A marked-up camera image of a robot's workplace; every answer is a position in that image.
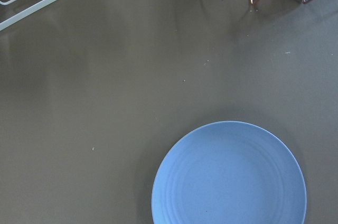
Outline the blue round plate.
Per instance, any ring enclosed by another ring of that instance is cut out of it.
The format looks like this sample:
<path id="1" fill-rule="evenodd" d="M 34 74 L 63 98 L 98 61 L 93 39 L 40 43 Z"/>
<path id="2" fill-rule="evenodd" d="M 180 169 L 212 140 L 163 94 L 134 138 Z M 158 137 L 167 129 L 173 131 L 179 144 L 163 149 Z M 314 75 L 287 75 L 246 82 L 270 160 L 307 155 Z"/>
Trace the blue round plate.
<path id="1" fill-rule="evenodd" d="M 221 121 L 182 137 L 152 189 L 154 223 L 304 223 L 306 186 L 290 149 L 269 131 Z"/>

